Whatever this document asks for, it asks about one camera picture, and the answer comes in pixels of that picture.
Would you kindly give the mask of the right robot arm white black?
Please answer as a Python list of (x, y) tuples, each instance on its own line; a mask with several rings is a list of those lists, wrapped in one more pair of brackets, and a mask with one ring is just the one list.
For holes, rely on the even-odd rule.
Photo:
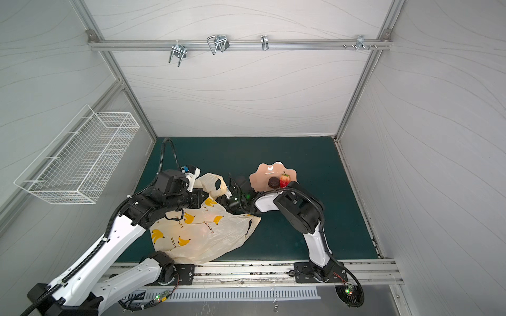
[(304, 237), (311, 269), (307, 275), (322, 283), (332, 277), (347, 281), (347, 270), (333, 257), (325, 237), (324, 206), (299, 183), (292, 181), (284, 188), (255, 192), (245, 191), (231, 179), (230, 193), (218, 197), (217, 202), (234, 215), (280, 212)]

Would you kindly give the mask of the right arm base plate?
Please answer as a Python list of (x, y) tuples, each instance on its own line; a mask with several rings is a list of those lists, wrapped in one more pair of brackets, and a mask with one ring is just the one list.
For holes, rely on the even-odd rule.
[(303, 283), (347, 283), (347, 273), (341, 265), (329, 261), (324, 267), (308, 261), (296, 262), (288, 276), (294, 277), (295, 282)]

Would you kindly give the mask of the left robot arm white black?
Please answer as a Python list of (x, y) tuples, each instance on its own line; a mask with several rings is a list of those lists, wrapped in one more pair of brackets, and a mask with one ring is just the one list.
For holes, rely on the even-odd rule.
[(162, 251), (104, 282), (100, 278), (134, 241), (167, 213), (184, 213), (202, 206), (209, 195), (195, 188), (199, 175), (200, 169), (193, 165), (179, 166), (176, 170), (158, 169), (146, 188), (119, 204), (105, 233), (77, 262), (51, 283), (38, 283), (29, 291), (31, 304), (23, 315), (33, 311), (41, 315), (101, 315), (140, 287), (177, 282), (175, 262)]

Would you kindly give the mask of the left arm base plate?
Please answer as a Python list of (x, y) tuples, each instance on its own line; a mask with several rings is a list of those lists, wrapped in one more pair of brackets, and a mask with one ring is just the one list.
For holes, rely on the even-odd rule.
[(163, 268), (155, 284), (160, 286), (191, 285), (195, 267), (195, 265), (175, 264)]

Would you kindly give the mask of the cream banana print plastic bag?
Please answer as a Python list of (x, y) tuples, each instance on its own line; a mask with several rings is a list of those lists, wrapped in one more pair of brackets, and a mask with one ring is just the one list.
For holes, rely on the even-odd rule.
[(217, 203), (227, 185), (222, 176), (207, 173), (196, 179), (209, 197), (199, 209), (185, 209), (183, 218), (163, 218), (150, 228), (154, 249), (166, 253), (177, 264), (200, 265), (241, 247), (256, 230), (261, 218), (233, 215)]

